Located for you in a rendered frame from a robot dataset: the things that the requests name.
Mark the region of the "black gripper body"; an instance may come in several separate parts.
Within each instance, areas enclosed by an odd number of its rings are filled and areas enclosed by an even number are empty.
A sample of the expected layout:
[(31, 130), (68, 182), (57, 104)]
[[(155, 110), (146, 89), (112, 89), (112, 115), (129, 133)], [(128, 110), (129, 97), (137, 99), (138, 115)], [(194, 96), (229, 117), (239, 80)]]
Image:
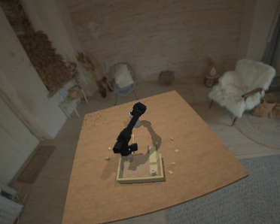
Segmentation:
[[(123, 147), (125, 147), (125, 146), (128, 146), (128, 144), (123, 145)], [(130, 144), (130, 145), (128, 146), (128, 148), (129, 148), (130, 150), (132, 150), (132, 151), (137, 151), (137, 150), (138, 150), (138, 144), (137, 144), (137, 143)]]

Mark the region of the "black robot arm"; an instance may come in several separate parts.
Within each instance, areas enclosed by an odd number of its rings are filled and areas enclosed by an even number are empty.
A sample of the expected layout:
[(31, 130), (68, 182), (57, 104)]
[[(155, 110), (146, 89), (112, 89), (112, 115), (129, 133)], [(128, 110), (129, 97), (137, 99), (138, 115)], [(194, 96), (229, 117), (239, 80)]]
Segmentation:
[[(127, 156), (130, 154), (130, 150), (128, 148), (128, 146), (123, 147), (123, 145), (128, 144), (128, 142), (131, 139), (131, 134), (132, 134), (132, 129), (134, 127), (134, 125), (136, 124), (136, 122), (138, 121), (139, 117), (144, 114), (144, 112), (146, 111), (147, 106), (143, 105), (141, 102), (137, 102), (134, 106), (133, 106), (133, 110), (132, 112), (130, 112), (130, 114), (133, 116), (132, 119), (130, 120), (128, 126), (121, 131), (121, 133), (119, 134), (119, 136), (117, 137), (117, 142), (114, 145), (113, 151), (116, 153), (120, 153), (122, 156)], [(126, 141), (128, 140), (128, 141)]]

